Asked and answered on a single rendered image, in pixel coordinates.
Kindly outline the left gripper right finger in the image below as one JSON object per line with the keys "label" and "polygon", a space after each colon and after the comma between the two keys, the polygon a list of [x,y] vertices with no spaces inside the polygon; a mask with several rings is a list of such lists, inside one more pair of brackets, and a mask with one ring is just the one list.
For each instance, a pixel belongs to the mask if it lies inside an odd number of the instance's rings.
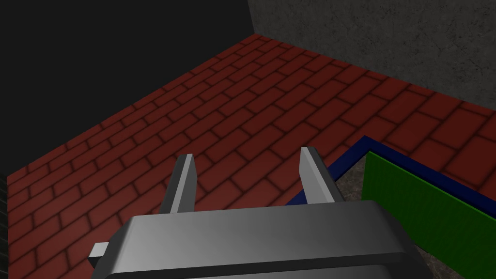
{"label": "left gripper right finger", "polygon": [[308,204],[345,201],[336,182],[314,147],[301,147],[299,178]]}

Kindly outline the green door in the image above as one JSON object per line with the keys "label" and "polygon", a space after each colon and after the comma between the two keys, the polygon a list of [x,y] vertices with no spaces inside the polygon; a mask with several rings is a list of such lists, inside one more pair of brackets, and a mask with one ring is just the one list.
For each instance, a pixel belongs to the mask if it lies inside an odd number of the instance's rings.
{"label": "green door", "polygon": [[415,244],[465,279],[496,279],[496,219],[369,152],[363,200],[391,213]]}

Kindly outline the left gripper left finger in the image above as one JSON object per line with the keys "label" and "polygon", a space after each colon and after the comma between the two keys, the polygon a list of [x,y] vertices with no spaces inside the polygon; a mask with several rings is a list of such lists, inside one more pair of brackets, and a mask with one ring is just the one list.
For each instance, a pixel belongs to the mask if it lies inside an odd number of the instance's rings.
{"label": "left gripper left finger", "polygon": [[197,178],[193,154],[180,155],[175,162],[158,213],[193,212],[197,194]]}

